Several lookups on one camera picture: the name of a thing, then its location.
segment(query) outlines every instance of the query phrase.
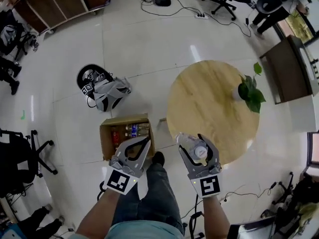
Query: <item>green object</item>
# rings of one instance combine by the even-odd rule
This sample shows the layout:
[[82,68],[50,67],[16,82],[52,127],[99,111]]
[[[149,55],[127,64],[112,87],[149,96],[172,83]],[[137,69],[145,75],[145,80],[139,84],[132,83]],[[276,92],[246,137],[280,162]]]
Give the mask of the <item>green object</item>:
[[23,115],[21,117],[21,120],[24,120],[25,119],[25,111],[23,110],[22,112],[23,112]]
[[[254,64],[254,71],[256,75],[262,73],[262,68],[258,62]],[[266,100],[263,93],[257,89],[255,76],[253,78],[249,75],[245,75],[245,78],[241,76],[242,83],[238,86],[238,93],[252,112],[260,113],[261,103]]]

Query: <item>cardboard box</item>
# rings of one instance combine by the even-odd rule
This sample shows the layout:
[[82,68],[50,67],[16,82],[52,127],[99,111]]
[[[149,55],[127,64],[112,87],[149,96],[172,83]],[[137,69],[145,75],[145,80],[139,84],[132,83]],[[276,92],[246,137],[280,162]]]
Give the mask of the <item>cardboard box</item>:
[[[140,115],[132,115],[126,117],[117,117],[113,119],[106,119],[100,125],[100,138],[101,138],[101,146],[104,160],[110,160],[111,157],[115,154],[115,149],[112,143],[112,135],[111,135],[111,127],[117,125],[128,125],[134,123],[149,123],[147,114]],[[152,127],[150,124],[150,138],[151,138],[151,147],[148,152],[147,157],[153,157],[155,155],[155,145],[154,145],[154,136],[152,132]]]

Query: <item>plastic bottle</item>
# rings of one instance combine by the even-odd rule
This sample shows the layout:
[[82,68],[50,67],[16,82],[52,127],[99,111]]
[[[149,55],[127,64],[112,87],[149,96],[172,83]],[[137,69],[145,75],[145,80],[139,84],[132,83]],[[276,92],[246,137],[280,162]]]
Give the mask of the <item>plastic bottle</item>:
[[139,136],[149,136],[149,130],[144,129],[144,130],[139,130],[137,132],[127,132],[125,133],[125,136],[132,138],[132,137],[139,137]]
[[179,133],[176,136],[178,145],[181,145],[194,160],[195,163],[202,163],[204,166],[207,165],[206,158],[208,148],[206,143],[190,134]]
[[131,131],[132,129],[136,128],[139,129],[149,129],[150,125],[148,123],[141,123],[141,124],[131,124],[126,126],[126,130]]
[[120,146],[120,136],[119,136],[118,129],[114,126],[112,127],[111,132],[112,132],[112,143],[115,150],[117,150],[118,147]]

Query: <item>white pot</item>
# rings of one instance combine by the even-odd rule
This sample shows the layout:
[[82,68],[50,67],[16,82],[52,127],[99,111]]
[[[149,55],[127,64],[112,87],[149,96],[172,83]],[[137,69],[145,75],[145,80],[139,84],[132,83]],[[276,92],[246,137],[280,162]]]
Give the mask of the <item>white pot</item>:
[[239,95],[238,87],[233,89],[232,96],[233,96],[233,99],[236,101],[243,101],[243,99]]

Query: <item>round wooden table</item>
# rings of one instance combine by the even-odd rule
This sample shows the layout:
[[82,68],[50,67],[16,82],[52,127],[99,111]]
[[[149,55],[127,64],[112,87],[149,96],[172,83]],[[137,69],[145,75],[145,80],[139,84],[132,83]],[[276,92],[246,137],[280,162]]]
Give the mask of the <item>round wooden table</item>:
[[170,88],[167,124],[173,138],[179,133],[204,135],[228,164],[252,144],[259,114],[245,101],[235,101],[232,90],[241,83],[240,72],[220,61],[206,60],[187,67]]

